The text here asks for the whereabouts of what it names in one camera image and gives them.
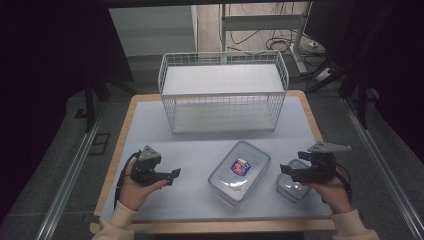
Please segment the white power strip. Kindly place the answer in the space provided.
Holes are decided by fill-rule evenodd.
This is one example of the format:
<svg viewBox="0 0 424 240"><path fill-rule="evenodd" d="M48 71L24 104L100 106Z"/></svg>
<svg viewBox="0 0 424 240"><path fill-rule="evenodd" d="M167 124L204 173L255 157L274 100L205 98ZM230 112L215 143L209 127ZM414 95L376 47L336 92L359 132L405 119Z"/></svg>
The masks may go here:
<svg viewBox="0 0 424 240"><path fill-rule="evenodd" d="M324 79L326 79L327 77L329 77L331 75L331 73L333 72L332 69L330 68L325 68L322 72L320 72L316 77L315 80L320 82Z"/></svg>

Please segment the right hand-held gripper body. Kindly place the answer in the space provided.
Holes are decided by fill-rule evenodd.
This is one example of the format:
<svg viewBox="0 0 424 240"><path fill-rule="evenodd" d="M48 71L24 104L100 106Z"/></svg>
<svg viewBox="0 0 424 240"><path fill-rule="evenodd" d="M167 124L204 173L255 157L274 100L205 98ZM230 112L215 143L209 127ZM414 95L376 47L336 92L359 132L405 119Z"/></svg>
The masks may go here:
<svg viewBox="0 0 424 240"><path fill-rule="evenodd" d="M302 183L328 183L336 175L335 152L349 151L350 146L338 145L327 142L316 142L308 148L307 153L312 154L310 167L301 174Z"/></svg>

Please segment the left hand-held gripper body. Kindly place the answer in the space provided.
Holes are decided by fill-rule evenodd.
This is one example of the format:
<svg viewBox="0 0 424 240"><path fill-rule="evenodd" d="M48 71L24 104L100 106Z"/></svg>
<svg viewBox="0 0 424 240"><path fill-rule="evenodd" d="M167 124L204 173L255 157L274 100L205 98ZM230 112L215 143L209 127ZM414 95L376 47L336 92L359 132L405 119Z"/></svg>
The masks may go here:
<svg viewBox="0 0 424 240"><path fill-rule="evenodd" d="M141 186L150 186L158 181L168 180L165 173L155 171L161 159L160 153L146 145L136 159L130 178Z"/></svg>

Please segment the small clear lidded food container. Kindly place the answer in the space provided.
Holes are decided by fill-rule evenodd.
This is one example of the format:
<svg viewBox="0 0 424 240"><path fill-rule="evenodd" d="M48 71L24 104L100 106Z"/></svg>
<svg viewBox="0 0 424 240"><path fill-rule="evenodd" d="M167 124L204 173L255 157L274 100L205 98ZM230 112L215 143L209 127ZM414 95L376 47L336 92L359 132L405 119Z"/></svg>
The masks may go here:
<svg viewBox="0 0 424 240"><path fill-rule="evenodd" d="M293 182L291 176L285 173L280 173L277 177L276 190L292 203L303 200L310 192L309 187L303 186L299 182Z"/></svg>

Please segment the aluminium floor rail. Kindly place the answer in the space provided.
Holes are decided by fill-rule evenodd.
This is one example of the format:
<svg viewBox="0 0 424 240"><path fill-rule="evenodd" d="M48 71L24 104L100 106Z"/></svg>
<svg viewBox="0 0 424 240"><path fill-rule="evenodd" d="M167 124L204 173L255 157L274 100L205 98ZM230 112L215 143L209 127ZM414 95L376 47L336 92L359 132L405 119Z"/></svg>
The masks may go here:
<svg viewBox="0 0 424 240"><path fill-rule="evenodd" d="M71 165L68 168L58 188L58 191L53 198L50 208L48 209L45 218L35 236L35 240L52 239L72 190L75 186L76 180L85 163L89 149L94 141L95 135L97 134L106 106L106 103L99 104L95 113L94 124L91 129L84 135L82 143L80 144L78 151L74 156Z"/></svg>
<svg viewBox="0 0 424 240"><path fill-rule="evenodd" d="M414 239L424 240L424 221L417 209L401 188L369 130L364 128L357 119L353 103L346 99L342 99L341 102Z"/></svg>

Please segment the black metal stand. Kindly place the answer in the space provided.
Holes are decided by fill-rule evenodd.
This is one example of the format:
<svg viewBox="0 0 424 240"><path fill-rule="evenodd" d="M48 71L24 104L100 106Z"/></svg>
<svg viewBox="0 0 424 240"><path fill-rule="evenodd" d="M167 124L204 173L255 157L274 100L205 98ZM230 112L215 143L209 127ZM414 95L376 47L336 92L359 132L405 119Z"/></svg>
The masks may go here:
<svg viewBox="0 0 424 240"><path fill-rule="evenodd" d="M349 98L353 91L357 90L356 117L362 127L367 129L365 110L367 100L367 79L365 75L366 71L363 69L360 61L353 60L351 63L331 74L329 77L326 77L324 80L313 86L307 87L306 92L316 92L317 90L344 76L344 80L338 89L338 94L341 98Z"/></svg>
<svg viewBox="0 0 424 240"><path fill-rule="evenodd" d="M125 85L124 83L120 81L113 80L112 78L108 76L101 75L100 77L90 77L87 76L84 79L84 94L85 94L85 107L86 107L86 113L84 114L84 117L87 119L86 123L86 130L85 132L88 133L90 130L94 128L95 123L95 113L94 113L94 97L93 95L96 95L97 98L101 102L108 101L111 97L111 93L109 92L106 84L110 83L119 89L127 92L131 96L137 95L138 92Z"/></svg>

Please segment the person's left hand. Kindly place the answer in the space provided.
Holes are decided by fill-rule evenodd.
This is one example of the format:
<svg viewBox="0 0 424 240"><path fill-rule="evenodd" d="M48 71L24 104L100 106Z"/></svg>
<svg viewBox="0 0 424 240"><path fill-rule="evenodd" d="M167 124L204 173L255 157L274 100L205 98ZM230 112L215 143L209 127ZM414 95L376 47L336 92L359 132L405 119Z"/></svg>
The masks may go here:
<svg viewBox="0 0 424 240"><path fill-rule="evenodd" d="M146 187L140 186L130 177L134 164L135 161L132 160L126 167L124 177L122 178L119 202L128 209L137 211L144 204L147 197L154 191L164 187L167 181L161 180Z"/></svg>

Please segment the black floor frame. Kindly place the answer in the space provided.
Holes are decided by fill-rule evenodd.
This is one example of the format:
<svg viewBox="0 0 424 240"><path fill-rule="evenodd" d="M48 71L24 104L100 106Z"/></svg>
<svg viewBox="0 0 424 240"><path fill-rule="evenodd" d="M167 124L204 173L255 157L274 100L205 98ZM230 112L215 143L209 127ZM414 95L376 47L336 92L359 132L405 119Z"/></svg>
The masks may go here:
<svg viewBox="0 0 424 240"><path fill-rule="evenodd" d="M105 154L110 139L109 133L97 133L90 147L89 155L102 156Z"/></svg>

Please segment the black curtain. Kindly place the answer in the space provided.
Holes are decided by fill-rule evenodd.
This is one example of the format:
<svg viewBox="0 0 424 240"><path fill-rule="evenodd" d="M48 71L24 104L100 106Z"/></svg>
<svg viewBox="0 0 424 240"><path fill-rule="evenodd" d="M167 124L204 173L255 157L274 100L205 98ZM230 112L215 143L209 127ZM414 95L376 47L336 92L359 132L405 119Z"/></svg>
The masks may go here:
<svg viewBox="0 0 424 240"><path fill-rule="evenodd" d="M375 90L383 119L424 162L424 0L315 0L306 34L349 69L339 93Z"/></svg>
<svg viewBox="0 0 424 240"><path fill-rule="evenodd" d="M106 0L0 0L0 223L50 146L68 99L131 70Z"/></svg>

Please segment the person's right hand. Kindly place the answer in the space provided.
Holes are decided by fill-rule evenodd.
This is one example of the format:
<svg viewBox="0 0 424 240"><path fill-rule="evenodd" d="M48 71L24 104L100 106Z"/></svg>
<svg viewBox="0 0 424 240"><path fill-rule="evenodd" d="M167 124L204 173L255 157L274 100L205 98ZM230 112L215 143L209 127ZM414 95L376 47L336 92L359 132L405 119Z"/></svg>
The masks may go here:
<svg viewBox="0 0 424 240"><path fill-rule="evenodd" d="M334 214L344 214L353 211L348 193L342 182L334 177L325 184L307 183L329 205Z"/></svg>

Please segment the white metal desk frame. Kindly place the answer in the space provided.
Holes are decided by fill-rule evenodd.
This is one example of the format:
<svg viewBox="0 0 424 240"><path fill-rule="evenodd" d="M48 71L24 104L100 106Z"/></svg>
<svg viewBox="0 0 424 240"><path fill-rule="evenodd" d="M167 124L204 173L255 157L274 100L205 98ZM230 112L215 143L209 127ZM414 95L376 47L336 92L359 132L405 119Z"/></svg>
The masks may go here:
<svg viewBox="0 0 424 240"><path fill-rule="evenodd" d="M296 30L297 35L289 45L290 53L300 74L307 72L306 66L300 57L299 47L304 29L310 13L312 2L308 1L300 14L290 15L228 15L225 4L221 5L221 50L227 50L228 31L253 31L253 30Z"/></svg>

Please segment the large clear lidded food container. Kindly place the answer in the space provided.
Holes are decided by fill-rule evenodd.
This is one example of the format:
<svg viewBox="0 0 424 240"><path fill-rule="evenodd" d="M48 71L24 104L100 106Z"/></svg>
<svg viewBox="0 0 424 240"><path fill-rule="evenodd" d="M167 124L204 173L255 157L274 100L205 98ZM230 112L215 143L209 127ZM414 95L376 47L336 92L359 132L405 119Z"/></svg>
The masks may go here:
<svg viewBox="0 0 424 240"><path fill-rule="evenodd" d="M237 142L208 177L212 190L227 203L243 203L271 162L256 146Z"/></svg>

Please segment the white two-tier wire rack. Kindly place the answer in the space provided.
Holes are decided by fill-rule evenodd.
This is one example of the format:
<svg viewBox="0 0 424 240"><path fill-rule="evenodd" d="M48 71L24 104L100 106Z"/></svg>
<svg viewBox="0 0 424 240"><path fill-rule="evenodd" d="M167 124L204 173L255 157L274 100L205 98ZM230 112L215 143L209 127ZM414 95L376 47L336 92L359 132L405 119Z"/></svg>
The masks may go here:
<svg viewBox="0 0 424 240"><path fill-rule="evenodd" d="M288 84L278 51L168 53L158 77L175 134L272 131Z"/></svg>

